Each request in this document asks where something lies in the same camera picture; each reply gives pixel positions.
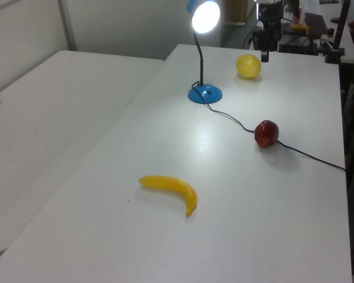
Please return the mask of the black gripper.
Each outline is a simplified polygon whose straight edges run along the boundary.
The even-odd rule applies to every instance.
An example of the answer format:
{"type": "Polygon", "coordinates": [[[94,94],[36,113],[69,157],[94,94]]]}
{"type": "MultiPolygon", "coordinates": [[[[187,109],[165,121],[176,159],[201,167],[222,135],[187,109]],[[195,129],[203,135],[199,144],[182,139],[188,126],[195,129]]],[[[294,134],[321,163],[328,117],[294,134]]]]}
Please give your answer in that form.
{"type": "Polygon", "coordinates": [[[261,51],[261,62],[269,62],[269,51],[277,51],[281,38],[283,4],[256,4],[256,18],[261,26],[252,28],[255,50],[261,51]]]}

